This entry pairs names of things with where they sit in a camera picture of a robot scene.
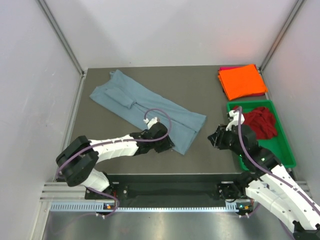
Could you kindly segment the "grey-blue t-shirt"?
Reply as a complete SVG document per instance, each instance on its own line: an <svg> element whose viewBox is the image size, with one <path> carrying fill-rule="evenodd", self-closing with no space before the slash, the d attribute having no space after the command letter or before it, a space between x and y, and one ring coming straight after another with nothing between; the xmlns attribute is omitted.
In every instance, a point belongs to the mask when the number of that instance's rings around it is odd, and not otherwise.
<svg viewBox="0 0 320 240"><path fill-rule="evenodd" d="M169 137L174 150L182 155L190 148L206 121L206 116L152 92L120 70L110 72L110 80L97 86L89 96L94 102L144 130L143 118L147 110L160 109L171 120Z"/></svg>

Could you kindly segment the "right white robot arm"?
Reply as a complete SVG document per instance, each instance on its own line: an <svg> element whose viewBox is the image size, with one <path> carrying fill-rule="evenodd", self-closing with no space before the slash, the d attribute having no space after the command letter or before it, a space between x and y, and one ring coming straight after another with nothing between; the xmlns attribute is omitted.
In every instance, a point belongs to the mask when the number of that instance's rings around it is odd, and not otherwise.
<svg viewBox="0 0 320 240"><path fill-rule="evenodd" d="M269 210L296 240L320 238L319 205L290 176L277 156L260 146L249 126L219 125L208 140L215 148L241 157L248 169L234 182L237 197L253 199Z"/></svg>

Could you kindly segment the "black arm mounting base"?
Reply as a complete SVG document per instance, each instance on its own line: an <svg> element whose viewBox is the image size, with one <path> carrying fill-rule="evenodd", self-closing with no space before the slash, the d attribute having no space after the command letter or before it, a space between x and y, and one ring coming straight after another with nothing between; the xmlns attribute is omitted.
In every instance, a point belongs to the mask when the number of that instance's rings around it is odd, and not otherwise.
<svg viewBox="0 0 320 240"><path fill-rule="evenodd" d="M137 197L208 197L210 200L242 199L239 174L110 174L106 193L121 202Z"/></svg>

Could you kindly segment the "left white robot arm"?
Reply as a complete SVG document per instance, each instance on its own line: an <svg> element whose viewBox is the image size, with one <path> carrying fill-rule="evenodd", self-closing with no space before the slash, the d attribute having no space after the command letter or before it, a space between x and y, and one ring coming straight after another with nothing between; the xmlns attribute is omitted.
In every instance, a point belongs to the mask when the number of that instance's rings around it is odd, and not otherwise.
<svg viewBox="0 0 320 240"><path fill-rule="evenodd" d="M147 154L150 150L162 153L175 146L168 129L155 122L141 132L133 132L120 138L89 140L77 137L56 158L58 172L69 187L83 185L95 190L102 198L109 198L114 191L107 174L95 169L96 164L118 158Z"/></svg>

